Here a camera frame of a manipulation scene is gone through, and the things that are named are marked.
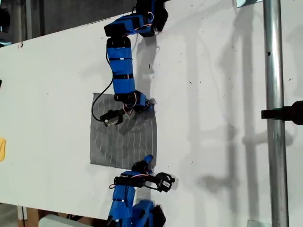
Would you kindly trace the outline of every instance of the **metal pole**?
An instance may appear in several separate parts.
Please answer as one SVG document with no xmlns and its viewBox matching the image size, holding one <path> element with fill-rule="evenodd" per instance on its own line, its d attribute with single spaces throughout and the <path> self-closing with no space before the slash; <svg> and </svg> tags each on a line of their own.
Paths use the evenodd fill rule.
<svg viewBox="0 0 303 227">
<path fill-rule="evenodd" d="M 267 109 L 284 106 L 280 0 L 263 0 Z M 273 227 L 288 227 L 285 124 L 267 120 Z"/>
</svg>

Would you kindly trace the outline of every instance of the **white board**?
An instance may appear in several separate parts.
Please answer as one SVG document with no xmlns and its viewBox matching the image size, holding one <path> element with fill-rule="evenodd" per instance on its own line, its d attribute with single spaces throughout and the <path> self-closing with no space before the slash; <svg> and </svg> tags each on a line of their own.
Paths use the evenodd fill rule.
<svg viewBox="0 0 303 227">
<path fill-rule="evenodd" d="M 282 1 L 286 105 L 303 98 L 302 7 Z M 270 223 L 262 4 L 174 0 L 167 9 L 157 43 L 131 41 L 137 89 L 157 101 L 155 171 L 178 188 L 138 198 L 161 204 L 168 227 Z M 92 93 L 111 80 L 104 26 L 114 19 L 0 49 L 0 202 L 107 218 L 108 185 L 123 170 L 89 164 L 89 132 Z M 286 131 L 290 224 L 300 226 L 303 128 Z"/>
</svg>

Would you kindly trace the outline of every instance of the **gray square cloth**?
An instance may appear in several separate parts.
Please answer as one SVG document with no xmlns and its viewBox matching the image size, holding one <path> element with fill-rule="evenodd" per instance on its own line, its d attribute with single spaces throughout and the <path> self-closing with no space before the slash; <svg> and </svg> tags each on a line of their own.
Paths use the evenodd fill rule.
<svg viewBox="0 0 303 227">
<path fill-rule="evenodd" d="M 123 107 L 113 95 L 103 94 L 94 105 L 94 114 L 99 117 L 109 110 Z M 157 123 L 155 111 L 124 115 L 119 125 L 104 126 L 93 117 L 90 125 L 90 163 L 131 169 L 134 163 L 146 155 L 153 155 L 155 166 L 157 156 Z"/>
</svg>

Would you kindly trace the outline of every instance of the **yellow object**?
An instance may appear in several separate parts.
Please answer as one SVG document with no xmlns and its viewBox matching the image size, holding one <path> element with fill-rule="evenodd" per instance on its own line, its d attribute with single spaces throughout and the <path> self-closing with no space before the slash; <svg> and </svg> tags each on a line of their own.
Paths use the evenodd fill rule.
<svg viewBox="0 0 303 227">
<path fill-rule="evenodd" d="M 5 144 L 6 144 L 6 140 L 0 138 L 0 162 L 3 161 L 5 158 Z"/>
</svg>

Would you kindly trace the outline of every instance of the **robotic arm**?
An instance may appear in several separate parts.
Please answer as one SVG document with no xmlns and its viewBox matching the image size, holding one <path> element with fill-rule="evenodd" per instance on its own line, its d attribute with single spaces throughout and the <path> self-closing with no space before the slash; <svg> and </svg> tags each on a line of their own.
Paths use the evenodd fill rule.
<svg viewBox="0 0 303 227">
<path fill-rule="evenodd" d="M 149 163 L 153 157 L 148 155 L 143 161 L 137 162 L 131 171 L 122 173 L 114 179 L 113 202 L 107 219 L 107 226 L 116 227 L 162 227 L 166 218 L 160 206 L 154 206 L 152 201 L 141 200 L 133 206 L 135 187 L 147 187 L 146 182 L 152 182 L 156 185 L 155 189 L 160 192 L 168 192 L 175 179 L 166 173 L 159 173 L 156 176 L 151 175 L 148 169 Z"/>
<path fill-rule="evenodd" d="M 138 0 L 136 13 L 122 16 L 104 27 L 106 36 L 110 37 L 107 40 L 107 62 L 113 72 L 114 99 L 123 103 L 123 109 L 109 110 L 100 119 L 93 114 L 105 126 L 122 123 L 123 115 L 130 115 L 133 110 L 143 113 L 153 108 L 154 103 L 135 89 L 131 42 L 127 36 L 140 34 L 150 37 L 155 35 L 155 31 L 162 31 L 168 18 L 164 2 Z"/>
</svg>

